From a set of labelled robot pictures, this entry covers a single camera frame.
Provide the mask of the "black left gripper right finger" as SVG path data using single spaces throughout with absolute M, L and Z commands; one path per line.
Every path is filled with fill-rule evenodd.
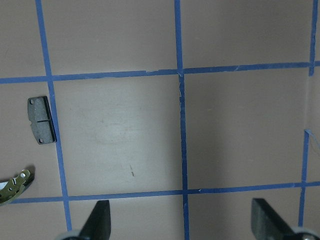
M 296 233 L 264 198 L 251 201 L 251 231 L 256 240 L 294 240 Z

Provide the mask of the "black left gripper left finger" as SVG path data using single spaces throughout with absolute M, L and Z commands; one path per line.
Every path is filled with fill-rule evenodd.
M 109 240 L 111 236 L 111 211 L 109 200 L 99 200 L 78 237 L 80 240 Z

